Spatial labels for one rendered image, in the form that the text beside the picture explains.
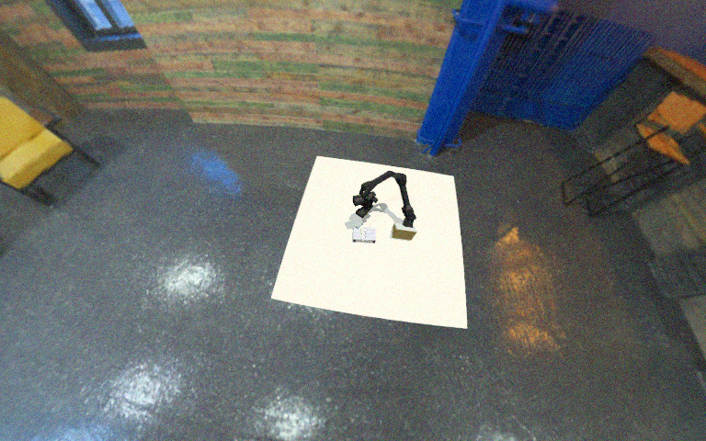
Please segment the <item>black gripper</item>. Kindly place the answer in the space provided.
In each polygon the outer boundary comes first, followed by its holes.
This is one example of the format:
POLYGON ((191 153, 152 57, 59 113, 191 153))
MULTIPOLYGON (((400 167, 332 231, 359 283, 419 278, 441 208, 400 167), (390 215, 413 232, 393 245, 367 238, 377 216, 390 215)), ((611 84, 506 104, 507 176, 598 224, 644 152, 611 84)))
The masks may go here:
POLYGON ((361 218, 363 218, 366 215, 366 213, 368 213, 370 211, 370 209, 373 207, 373 204, 372 204, 373 202, 375 202, 375 204, 376 204, 378 202, 378 199, 376 197, 373 197, 372 202, 370 204, 364 202, 364 204, 362 204, 363 207, 358 209, 356 211, 356 214, 358 216, 360 216, 361 218))

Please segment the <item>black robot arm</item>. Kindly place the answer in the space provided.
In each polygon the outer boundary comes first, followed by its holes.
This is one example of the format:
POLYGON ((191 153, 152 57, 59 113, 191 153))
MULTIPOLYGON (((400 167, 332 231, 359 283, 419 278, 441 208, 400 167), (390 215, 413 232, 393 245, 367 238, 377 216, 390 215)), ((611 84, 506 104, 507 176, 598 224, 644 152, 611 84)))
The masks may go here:
POLYGON ((375 192, 374 191, 371 192, 371 190, 373 190, 378 184, 380 184, 381 182, 385 181, 388 178, 394 178, 395 182, 397 183, 397 185, 399 186, 399 189, 400 189, 400 194, 401 194, 401 198, 403 201, 403 206, 402 206, 402 210, 403 210, 403 214, 404 214, 403 225, 405 227, 414 228, 413 223, 414 223, 414 220, 416 219, 416 215, 415 215, 415 212, 409 202, 409 197, 408 197, 407 189, 406 189, 407 178, 406 178, 405 174, 395 173, 393 171, 388 171, 383 175, 379 175, 370 181, 362 183, 361 189, 359 191, 359 195, 353 196, 352 201, 353 201, 354 206, 355 207, 358 205, 362 206, 362 204, 364 204, 364 202, 370 204, 372 202, 373 197, 377 196, 375 194, 375 192))

